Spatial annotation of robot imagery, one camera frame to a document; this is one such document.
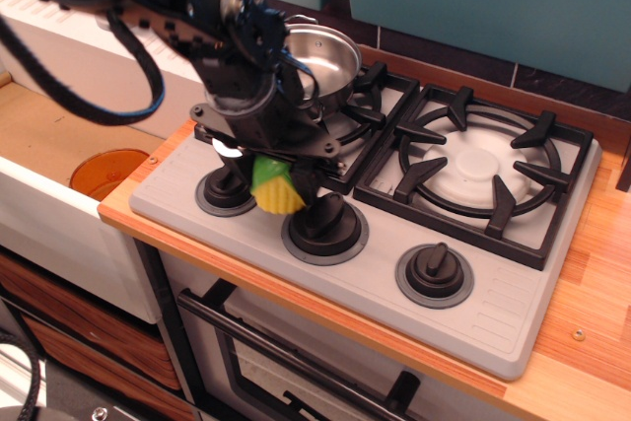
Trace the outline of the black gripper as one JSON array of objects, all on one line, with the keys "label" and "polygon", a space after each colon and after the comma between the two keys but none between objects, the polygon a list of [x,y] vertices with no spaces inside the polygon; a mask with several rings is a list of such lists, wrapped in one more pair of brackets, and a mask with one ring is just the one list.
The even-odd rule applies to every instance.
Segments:
[{"label": "black gripper", "polygon": [[340,142],[311,113],[318,98],[316,80],[311,96],[305,97],[302,78],[311,78],[312,71],[294,58],[281,59],[269,72],[245,60],[227,64],[206,58],[192,65],[206,100],[194,106],[190,116],[224,143],[216,145],[222,162],[247,188],[252,186],[254,153],[295,163],[290,178],[311,207],[323,174],[303,161],[331,173],[341,167]]}]

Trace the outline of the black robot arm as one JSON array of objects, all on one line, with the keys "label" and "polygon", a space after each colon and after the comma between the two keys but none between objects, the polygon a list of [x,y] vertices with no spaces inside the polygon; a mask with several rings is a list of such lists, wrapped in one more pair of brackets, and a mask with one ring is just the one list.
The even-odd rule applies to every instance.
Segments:
[{"label": "black robot arm", "polygon": [[293,214],[316,203],[325,171],[339,143],[320,126],[319,92],[306,92],[309,67],[289,49],[283,13],[265,0],[42,0],[63,9],[103,16],[135,58],[151,91],[142,109],[115,112],[92,104],[60,83],[8,26],[2,44],[59,105],[94,123],[128,125],[151,116],[166,93],[153,57],[133,28],[153,31],[183,57],[208,96],[195,120],[215,139],[241,151],[227,166],[256,204],[274,214]]}]

